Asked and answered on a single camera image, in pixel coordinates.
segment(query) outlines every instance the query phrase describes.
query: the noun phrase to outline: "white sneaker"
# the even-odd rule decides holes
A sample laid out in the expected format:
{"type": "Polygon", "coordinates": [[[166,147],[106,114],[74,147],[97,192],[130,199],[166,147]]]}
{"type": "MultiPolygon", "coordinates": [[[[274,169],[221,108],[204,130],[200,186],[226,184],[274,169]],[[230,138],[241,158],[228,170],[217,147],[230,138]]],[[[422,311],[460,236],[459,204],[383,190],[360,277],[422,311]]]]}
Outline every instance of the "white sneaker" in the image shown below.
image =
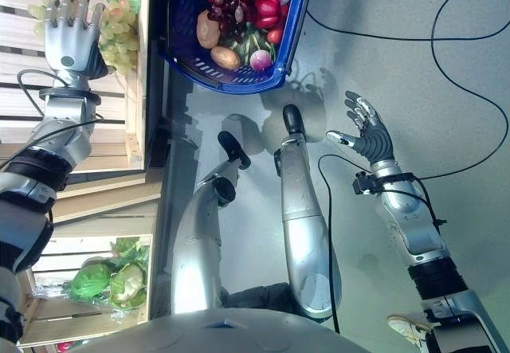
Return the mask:
{"type": "Polygon", "coordinates": [[[431,331],[429,325],[398,315],[388,316],[386,321],[391,329],[406,337],[421,353],[429,353],[425,341],[426,334],[431,331]]]}

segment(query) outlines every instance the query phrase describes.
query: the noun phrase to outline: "green cabbage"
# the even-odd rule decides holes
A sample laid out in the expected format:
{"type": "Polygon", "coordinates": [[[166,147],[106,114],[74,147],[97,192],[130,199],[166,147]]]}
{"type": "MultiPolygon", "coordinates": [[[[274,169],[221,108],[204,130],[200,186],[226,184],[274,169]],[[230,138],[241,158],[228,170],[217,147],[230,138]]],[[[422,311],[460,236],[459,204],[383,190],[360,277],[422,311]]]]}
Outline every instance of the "green cabbage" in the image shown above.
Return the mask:
{"type": "Polygon", "coordinates": [[[141,289],[144,286],[143,270],[137,264],[128,264],[119,273],[112,276],[110,300],[121,308],[125,308],[126,304],[130,303],[129,300],[132,303],[138,303],[140,302],[139,292],[142,292],[141,289]]]}
{"type": "Polygon", "coordinates": [[[110,282],[110,268],[102,263],[86,265],[71,282],[72,295],[80,299],[91,299],[104,291],[110,282]]]}

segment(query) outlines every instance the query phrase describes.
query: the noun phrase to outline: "blue basket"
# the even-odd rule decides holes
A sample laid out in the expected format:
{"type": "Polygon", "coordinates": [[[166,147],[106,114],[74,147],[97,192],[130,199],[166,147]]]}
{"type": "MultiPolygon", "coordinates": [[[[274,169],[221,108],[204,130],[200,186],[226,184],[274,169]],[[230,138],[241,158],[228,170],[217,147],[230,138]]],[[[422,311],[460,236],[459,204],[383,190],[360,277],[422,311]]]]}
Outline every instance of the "blue basket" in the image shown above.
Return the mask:
{"type": "Polygon", "coordinates": [[[280,87],[290,74],[308,0],[291,0],[284,35],[272,67],[255,72],[249,66],[234,71],[219,67],[210,51],[198,44],[197,18],[210,8],[207,0],[169,0],[167,48],[163,56],[194,82],[217,92],[254,94],[280,87]]]}

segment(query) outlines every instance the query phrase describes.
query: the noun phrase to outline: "green grapes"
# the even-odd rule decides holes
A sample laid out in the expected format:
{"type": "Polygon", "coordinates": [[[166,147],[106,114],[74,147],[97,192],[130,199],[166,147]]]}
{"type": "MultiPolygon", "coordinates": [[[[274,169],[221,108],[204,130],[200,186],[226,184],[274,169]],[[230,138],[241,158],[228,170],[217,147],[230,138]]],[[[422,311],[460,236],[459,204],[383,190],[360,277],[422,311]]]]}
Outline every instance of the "green grapes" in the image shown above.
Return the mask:
{"type": "Polygon", "coordinates": [[[139,39],[136,33],[136,15],[131,12],[129,1],[111,2],[103,13],[101,54],[107,65],[116,68],[120,74],[128,74],[138,61],[139,39]]]}

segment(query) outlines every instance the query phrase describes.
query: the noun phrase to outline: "tomato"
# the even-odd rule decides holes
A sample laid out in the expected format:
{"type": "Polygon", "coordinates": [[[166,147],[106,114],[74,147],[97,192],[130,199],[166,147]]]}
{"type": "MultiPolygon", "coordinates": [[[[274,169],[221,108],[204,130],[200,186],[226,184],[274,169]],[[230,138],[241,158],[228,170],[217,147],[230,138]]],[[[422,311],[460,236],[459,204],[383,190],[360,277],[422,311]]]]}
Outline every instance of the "tomato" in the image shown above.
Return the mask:
{"type": "Polygon", "coordinates": [[[268,42],[277,45],[281,42],[283,35],[284,26],[282,24],[278,24],[275,28],[268,32],[268,42]]]}

